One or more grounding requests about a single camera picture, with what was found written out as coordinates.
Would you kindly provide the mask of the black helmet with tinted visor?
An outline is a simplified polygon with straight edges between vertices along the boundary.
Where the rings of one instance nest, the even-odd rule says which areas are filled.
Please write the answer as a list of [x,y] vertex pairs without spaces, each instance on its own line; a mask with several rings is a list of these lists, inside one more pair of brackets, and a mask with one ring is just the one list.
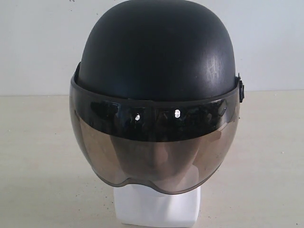
[[69,105],[79,147],[102,181],[176,195],[220,167],[243,98],[215,13],[188,0],[127,0],[89,34]]

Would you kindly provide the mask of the white mannequin head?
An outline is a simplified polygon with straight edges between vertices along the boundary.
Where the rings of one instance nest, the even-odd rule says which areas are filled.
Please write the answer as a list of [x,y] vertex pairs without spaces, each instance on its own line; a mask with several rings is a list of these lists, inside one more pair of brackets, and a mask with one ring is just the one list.
[[168,195],[147,186],[114,188],[116,218],[123,224],[153,228],[190,228],[200,211],[200,187]]

